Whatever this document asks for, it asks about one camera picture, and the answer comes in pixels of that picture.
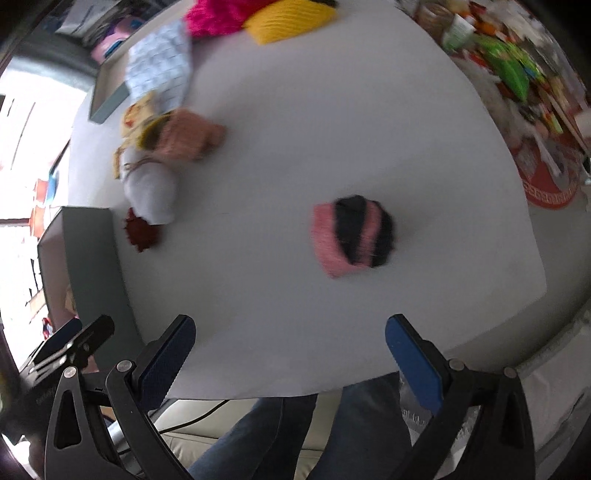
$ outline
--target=person's leg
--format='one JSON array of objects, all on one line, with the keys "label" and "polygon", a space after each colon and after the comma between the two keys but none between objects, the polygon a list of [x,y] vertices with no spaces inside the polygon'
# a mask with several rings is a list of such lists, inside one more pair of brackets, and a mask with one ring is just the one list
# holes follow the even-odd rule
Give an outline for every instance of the person's leg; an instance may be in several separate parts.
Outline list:
[{"label": "person's leg", "polygon": [[316,395],[262,398],[191,467],[195,480],[293,480]]},{"label": "person's leg", "polygon": [[387,480],[410,449],[398,373],[350,385],[308,480]]}]

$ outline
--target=yellow fabric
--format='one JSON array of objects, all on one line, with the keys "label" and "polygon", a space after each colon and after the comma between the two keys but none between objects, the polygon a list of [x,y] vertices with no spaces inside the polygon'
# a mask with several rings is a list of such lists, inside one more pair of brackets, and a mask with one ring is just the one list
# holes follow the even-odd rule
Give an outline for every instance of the yellow fabric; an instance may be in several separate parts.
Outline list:
[{"label": "yellow fabric", "polygon": [[244,22],[259,45],[296,37],[326,25],[336,9],[311,0],[278,0]]}]

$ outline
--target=white table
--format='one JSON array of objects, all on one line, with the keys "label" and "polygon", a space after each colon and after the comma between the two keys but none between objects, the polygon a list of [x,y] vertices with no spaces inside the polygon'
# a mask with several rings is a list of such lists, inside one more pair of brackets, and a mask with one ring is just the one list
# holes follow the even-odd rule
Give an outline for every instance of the white table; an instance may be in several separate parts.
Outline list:
[{"label": "white table", "polygon": [[[198,340],[170,395],[246,398],[341,387],[396,368],[384,326],[404,313],[443,351],[545,292],[521,182],[468,80],[402,12],[343,0],[316,32],[258,47],[196,44],[186,105],[228,127],[178,166],[177,220],[137,254],[118,248],[144,340],[178,313]],[[128,204],[111,155],[128,103],[74,126],[70,203]],[[395,218],[387,265],[331,280],[309,235],[314,204],[359,193]]]}]

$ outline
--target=silver bolt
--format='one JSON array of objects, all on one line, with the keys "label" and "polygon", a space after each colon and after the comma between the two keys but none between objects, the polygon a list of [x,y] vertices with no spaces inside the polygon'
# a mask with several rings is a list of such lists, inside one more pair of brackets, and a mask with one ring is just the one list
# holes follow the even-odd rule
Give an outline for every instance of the silver bolt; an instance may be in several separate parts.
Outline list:
[{"label": "silver bolt", "polygon": [[76,375],[76,372],[76,367],[68,367],[64,370],[64,377],[72,378],[74,375]]},{"label": "silver bolt", "polygon": [[456,372],[461,372],[462,370],[464,370],[464,367],[466,365],[464,364],[464,362],[462,362],[461,360],[457,359],[457,358],[452,358],[449,361],[449,368],[451,368],[452,370],[455,370]]},{"label": "silver bolt", "polygon": [[517,378],[517,372],[515,371],[514,368],[505,367],[505,369],[503,370],[503,373],[508,378]]},{"label": "silver bolt", "polygon": [[131,368],[131,362],[129,360],[122,360],[117,364],[117,370],[120,372],[127,372]]}]

